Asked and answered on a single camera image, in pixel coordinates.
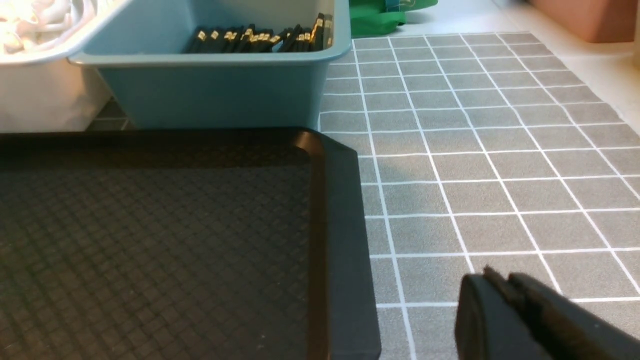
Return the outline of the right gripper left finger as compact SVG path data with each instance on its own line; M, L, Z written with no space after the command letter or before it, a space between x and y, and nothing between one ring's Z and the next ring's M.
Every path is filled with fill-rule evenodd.
M518 312L487 278L462 277L454 325L460 360L550 360Z

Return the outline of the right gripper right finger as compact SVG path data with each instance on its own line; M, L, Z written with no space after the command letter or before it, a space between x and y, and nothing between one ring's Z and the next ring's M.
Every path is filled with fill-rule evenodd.
M522 272L507 278L490 266L483 278L554 360L637 360L639 339Z

